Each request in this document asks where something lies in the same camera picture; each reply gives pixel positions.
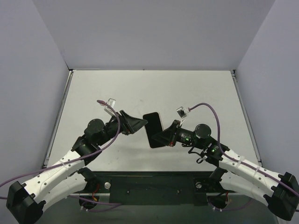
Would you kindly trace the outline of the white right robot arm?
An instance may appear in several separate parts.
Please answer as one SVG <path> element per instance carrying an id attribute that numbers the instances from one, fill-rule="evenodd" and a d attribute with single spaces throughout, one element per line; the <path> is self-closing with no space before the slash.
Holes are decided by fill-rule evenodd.
<path id="1" fill-rule="evenodd" d="M 222 188 L 253 198 L 277 217 L 290 221 L 299 205 L 299 184 L 288 172 L 280 174 L 256 165 L 211 137 L 211 129 L 199 124 L 194 131 L 180 126 L 175 120 L 167 129 L 151 136 L 157 142 L 173 147 L 177 142 L 184 147 L 201 150 L 201 159 L 216 166 L 209 178 L 214 191 Z"/>

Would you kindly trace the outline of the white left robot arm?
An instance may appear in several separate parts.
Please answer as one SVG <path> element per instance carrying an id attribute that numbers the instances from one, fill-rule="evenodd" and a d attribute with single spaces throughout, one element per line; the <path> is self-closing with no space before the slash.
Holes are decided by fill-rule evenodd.
<path id="1" fill-rule="evenodd" d="M 84 135 L 72 149 L 53 166 L 39 171 L 24 183 L 15 182 L 8 190 L 6 207 L 20 224 L 34 224 L 50 206 L 79 192 L 93 192 L 100 185 L 96 175 L 87 168 L 100 153 L 100 146 L 118 134 L 134 134 L 148 122 L 118 112 L 104 123 L 91 120 Z"/>

